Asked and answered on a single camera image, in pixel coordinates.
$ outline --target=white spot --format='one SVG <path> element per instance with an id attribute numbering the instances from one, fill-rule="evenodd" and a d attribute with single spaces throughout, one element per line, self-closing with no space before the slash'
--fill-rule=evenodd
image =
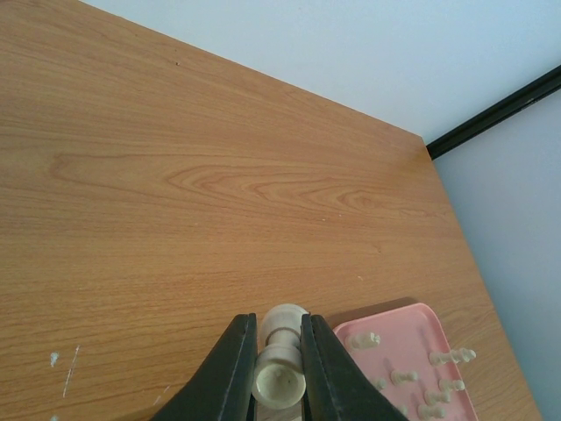
<path id="1" fill-rule="evenodd" d="M 54 367 L 56 361 L 59 359 L 59 353 L 51 353 L 51 367 Z"/>
<path id="2" fill-rule="evenodd" d="M 62 390 L 62 397 L 67 397 L 68 382 L 70 382 L 70 377 L 72 377 L 72 373 L 74 372 L 74 367 L 76 367 L 76 359 L 78 358 L 78 351 L 80 351 L 80 346 L 77 346 L 76 351 L 74 352 L 74 358 L 72 359 L 72 364 L 70 364 L 70 369 L 68 370 L 67 382 L 64 383 L 64 390 Z"/>

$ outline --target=scratch mark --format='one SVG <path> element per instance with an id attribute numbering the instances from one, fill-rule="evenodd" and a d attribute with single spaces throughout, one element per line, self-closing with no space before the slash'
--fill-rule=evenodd
<path id="1" fill-rule="evenodd" d="M 59 359 L 59 353 L 51 353 L 51 367 L 54 367 L 56 361 Z"/>
<path id="2" fill-rule="evenodd" d="M 74 358 L 72 359 L 72 364 L 70 365 L 70 369 L 68 370 L 67 382 L 64 383 L 64 390 L 62 390 L 62 397 L 67 397 L 68 382 L 70 382 L 70 377 L 72 377 L 72 373 L 74 372 L 74 367 L 76 367 L 76 359 L 78 358 L 78 351 L 80 351 L 80 346 L 76 347 Z"/>

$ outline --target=pink tray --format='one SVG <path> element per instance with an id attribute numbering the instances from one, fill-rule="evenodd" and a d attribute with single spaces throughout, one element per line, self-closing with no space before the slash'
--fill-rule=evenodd
<path id="1" fill-rule="evenodd" d="M 448 353 L 450 346 L 435 312 L 426 304 L 417 303 L 400 309 L 375 314 L 343 323 L 334 329 L 339 340 L 361 332 L 380 335 L 380 344 L 375 348 L 354 351 L 352 358 L 369 379 L 383 377 L 387 387 L 381 391 L 394 406 L 406 405 L 407 418 L 420 419 L 417 408 L 425 403 L 426 390 L 438 391 L 440 379 L 462 380 L 455 364 L 433 367 L 429 353 Z M 394 386 L 390 380 L 393 370 L 415 370 L 417 382 Z M 477 421 L 472 401 L 467 390 L 451 392 L 450 403 L 440 403 L 446 410 L 444 419 L 450 421 Z"/>

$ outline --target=wooden tabletop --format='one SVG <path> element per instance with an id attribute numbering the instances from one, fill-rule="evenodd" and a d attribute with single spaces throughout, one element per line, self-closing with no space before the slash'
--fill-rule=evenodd
<path id="1" fill-rule="evenodd" d="M 150 409 L 237 313 L 393 300 L 477 351 L 479 419 L 539 419 L 421 139 L 75 1 L 1 2 L 0 52 L 1 419 Z"/>

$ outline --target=black strip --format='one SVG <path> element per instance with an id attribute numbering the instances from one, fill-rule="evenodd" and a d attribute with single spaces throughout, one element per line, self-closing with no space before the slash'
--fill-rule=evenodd
<path id="1" fill-rule="evenodd" d="M 429 143 L 427 149 L 430 158 L 435 160 L 501 121 L 514 116 L 518 111 L 522 111 L 531 104 L 537 103 L 540 99 L 544 99 L 559 88 L 561 88 L 561 66 L 535 79 L 524 88 L 517 90 L 514 94 L 507 96 L 477 116 L 447 132 L 444 136 Z"/>

